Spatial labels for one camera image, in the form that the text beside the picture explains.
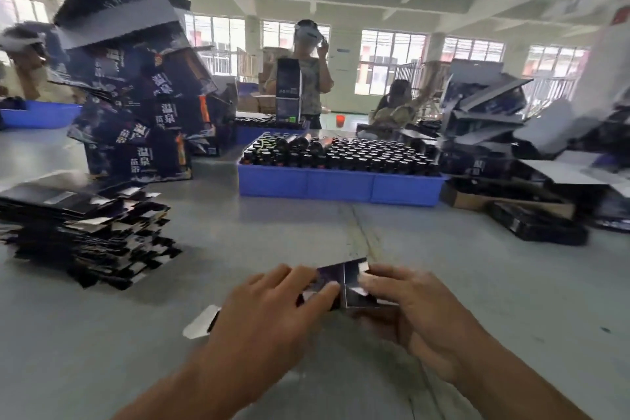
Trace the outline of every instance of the window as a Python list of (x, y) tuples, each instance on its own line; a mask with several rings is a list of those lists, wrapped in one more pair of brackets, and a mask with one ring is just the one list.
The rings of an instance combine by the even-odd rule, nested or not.
[[(0, 0), (0, 31), (10, 27), (17, 22), (48, 23), (48, 15), (43, 2), (38, 0)], [(10, 65), (11, 61), (5, 52), (0, 52), (0, 61), (5, 65)]]
[(446, 37), (440, 60), (450, 62), (453, 58), (461, 58), (464, 60), (501, 61), (504, 48), (505, 45), (501, 42)]
[(396, 66), (422, 60), (427, 36), (406, 32), (364, 30), (357, 68), (357, 95), (384, 95), (394, 81)]
[(237, 75), (236, 49), (245, 50), (245, 20), (186, 14), (186, 36), (193, 47), (214, 46), (199, 52), (212, 74)]
[[(295, 32), (295, 24), (293, 22), (274, 22), (272, 20), (263, 20), (263, 47), (280, 47), (291, 50), (293, 48), (293, 34)], [(321, 34), (326, 37), (330, 43), (330, 26), (322, 26), (318, 24)], [(313, 50), (311, 56), (317, 58), (317, 49)]]
[(556, 47), (532, 45), (529, 48), (523, 75), (577, 77), (588, 58), (588, 49), (578, 47)]

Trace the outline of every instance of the cardboard tray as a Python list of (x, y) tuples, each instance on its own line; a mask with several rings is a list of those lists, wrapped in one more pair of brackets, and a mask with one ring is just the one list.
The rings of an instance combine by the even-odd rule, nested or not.
[(442, 192), (440, 193), (440, 201), (452, 206), (453, 208), (458, 209), (468, 209), (469, 211), (483, 211), (484, 207), (487, 203), (491, 201), (505, 201), (510, 202), (512, 204), (517, 204), (519, 206), (528, 206), (530, 208), (539, 208), (544, 209), (545, 211), (566, 218), (572, 219), (573, 214), (575, 212), (575, 205), (571, 204), (568, 201), (563, 200), (559, 196), (553, 194), (552, 192), (541, 188), (532, 183), (525, 182), (523, 180), (495, 180), (495, 179), (486, 179), (479, 178), (480, 181), (489, 182), (497, 185), (513, 185), (517, 187), (521, 187), (531, 192), (532, 194), (537, 194), (539, 196), (545, 196), (546, 198), (555, 198), (557, 202), (541, 202), (541, 201), (525, 201), (521, 199), (510, 199), (510, 198), (494, 198), (491, 196), (482, 196), (479, 194), (469, 194), (469, 193), (461, 193), (457, 191), (453, 185), (452, 180), (448, 180), (444, 183), (442, 187)]

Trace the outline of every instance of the metal railing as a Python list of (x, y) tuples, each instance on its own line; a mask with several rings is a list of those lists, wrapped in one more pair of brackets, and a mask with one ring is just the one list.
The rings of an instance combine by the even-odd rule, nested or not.
[(523, 92), (527, 98), (525, 117), (536, 115), (547, 108), (557, 98), (571, 99), (573, 89), (578, 81), (575, 77), (566, 76), (536, 76), (533, 81), (523, 86)]

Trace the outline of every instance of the person wearing headset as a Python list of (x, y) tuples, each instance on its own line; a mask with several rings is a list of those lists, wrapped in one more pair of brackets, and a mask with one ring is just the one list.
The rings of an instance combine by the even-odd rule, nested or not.
[[(294, 49), (290, 57), (299, 60), (302, 71), (302, 114), (311, 122), (311, 129), (321, 129), (319, 94), (328, 93), (335, 84), (326, 62), (328, 41), (321, 35), (315, 22), (304, 19), (295, 24), (293, 42)], [(317, 47), (319, 58), (311, 57), (315, 47)], [(264, 85), (266, 93), (274, 94), (276, 92), (277, 77), (278, 63), (276, 62)]]
[[(294, 368), (340, 291), (328, 283), (301, 306), (317, 278), (281, 264), (232, 291), (208, 342), (114, 420), (229, 420)], [(359, 319), (374, 333), (453, 384), (486, 420), (590, 420), (551, 384), (488, 334), (430, 273), (370, 264), (359, 284), (398, 304)]]

